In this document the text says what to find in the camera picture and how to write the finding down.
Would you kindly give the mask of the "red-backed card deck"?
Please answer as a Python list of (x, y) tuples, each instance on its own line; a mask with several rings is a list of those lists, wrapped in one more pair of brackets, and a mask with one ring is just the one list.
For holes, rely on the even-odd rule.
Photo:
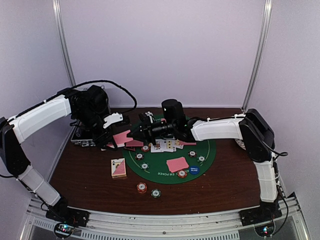
[(132, 137), (127, 136), (130, 132), (130, 130), (126, 130), (113, 136), (115, 144), (118, 148), (124, 147), (126, 143), (134, 140)]

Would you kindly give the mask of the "three of spades card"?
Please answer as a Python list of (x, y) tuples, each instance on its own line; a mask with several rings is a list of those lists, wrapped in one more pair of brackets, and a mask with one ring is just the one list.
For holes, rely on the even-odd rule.
[(164, 140), (163, 141), (163, 151), (164, 152), (175, 152), (176, 148), (173, 146), (173, 142), (171, 140)]

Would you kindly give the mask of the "brown chip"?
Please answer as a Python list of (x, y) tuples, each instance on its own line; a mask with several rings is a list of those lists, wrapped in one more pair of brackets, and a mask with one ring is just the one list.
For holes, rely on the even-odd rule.
[(135, 159), (136, 160), (143, 160), (144, 159), (144, 154), (143, 153), (137, 153), (136, 155), (135, 155)]
[(196, 157), (196, 156), (197, 156), (197, 153), (196, 153), (195, 151), (191, 150), (191, 151), (188, 152), (188, 155), (189, 155), (190, 157)]

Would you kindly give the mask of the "five of diamonds card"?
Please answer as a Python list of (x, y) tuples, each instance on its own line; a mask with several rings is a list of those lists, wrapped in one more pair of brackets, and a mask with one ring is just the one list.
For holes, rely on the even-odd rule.
[(180, 142), (179, 140), (175, 140), (173, 143), (173, 146), (177, 149), (183, 149), (184, 148), (184, 144), (182, 142)]

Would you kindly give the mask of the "dealt card bottom player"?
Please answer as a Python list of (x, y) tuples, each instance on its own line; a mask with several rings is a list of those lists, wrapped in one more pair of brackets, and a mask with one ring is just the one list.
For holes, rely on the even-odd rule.
[(169, 159), (166, 161), (166, 164), (171, 173), (175, 173), (189, 167), (189, 164), (184, 157)]

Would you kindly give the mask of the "orange chip stack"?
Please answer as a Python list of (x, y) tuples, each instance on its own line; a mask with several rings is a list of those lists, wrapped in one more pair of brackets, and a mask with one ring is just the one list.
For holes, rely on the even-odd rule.
[(136, 188), (137, 188), (137, 192), (140, 193), (140, 194), (144, 194), (147, 192), (147, 184), (144, 183), (144, 182), (140, 182), (136, 185)]

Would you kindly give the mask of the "blue small blind button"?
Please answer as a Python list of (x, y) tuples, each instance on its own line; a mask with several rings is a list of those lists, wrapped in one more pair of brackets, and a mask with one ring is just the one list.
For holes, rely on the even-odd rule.
[(200, 173), (200, 167), (196, 166), (196, 165), (190, 166), (189, 167), (189, 173), (191, 175), (198, 175)]

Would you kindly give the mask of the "green chip stack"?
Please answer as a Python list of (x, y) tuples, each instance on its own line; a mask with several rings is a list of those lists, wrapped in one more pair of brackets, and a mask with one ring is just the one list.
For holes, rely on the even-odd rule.
[(153, 198), (159, 198), (160, 196), (161, 196), (161, 194), (162, 194), (162, 192), (161, 192), (161, 190), (160, 189), (157, 189), (157, 188), (155, 188), (155, 189), (152, 189), (151, 190), (151, 196), (153, 197)]

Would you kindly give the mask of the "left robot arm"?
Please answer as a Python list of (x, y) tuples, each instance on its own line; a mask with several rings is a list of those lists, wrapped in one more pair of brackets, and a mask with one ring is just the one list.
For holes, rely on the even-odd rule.
[(43, 200), (61, 222), (72, 218), (67, 201), (33, 168), (21, 144), (38, 130), (66, 116), (80, 121), (92, 133), (92, 140), (99, 148), (114, 142), (111, 125), (123, 120), (121, 113), (110, 112), (105, 90), (96, 85), (87, 90), (65, 89), (11, 119), (0, 119), (0, 157), (7, 171)]

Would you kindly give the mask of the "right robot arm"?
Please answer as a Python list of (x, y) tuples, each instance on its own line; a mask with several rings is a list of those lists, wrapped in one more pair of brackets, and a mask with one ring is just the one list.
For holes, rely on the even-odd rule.
[(186, 143), (206, 140), (233, 139), (253, 161), (259, 186), (260, 200), (256, 210), (259, 220), (268, 220), (275, 212), (273, 202), (278, 196), (274, 132), (255, 109), (223, 118), (187, 118), (183, 110), (163, 109), (163, 120), (151, 113), (141, 113), (140, 123), (128, 137), (144, 143), (155, 144), (156, 139), (173, 137)]

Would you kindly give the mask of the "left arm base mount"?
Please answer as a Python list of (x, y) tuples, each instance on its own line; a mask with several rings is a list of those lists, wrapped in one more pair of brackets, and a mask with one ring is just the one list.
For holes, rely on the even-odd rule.
[(55, 214), (48, 210), (45, 217), (57, 222), (64, 222), (74, 227), (86, 227), (89, 220), (90, 213), (85, 210), (75, 208), (68, 208), (66, 215)]

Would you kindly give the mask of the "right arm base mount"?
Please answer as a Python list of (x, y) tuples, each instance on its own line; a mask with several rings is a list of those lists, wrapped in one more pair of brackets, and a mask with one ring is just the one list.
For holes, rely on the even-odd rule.
[(242, 226), (256, 225), (263, 222), (270, 222), (275, 218), (282, 216), (281, 210), (271, 210), (267, 208), (250, 208), (241, 210), (239, 217)]

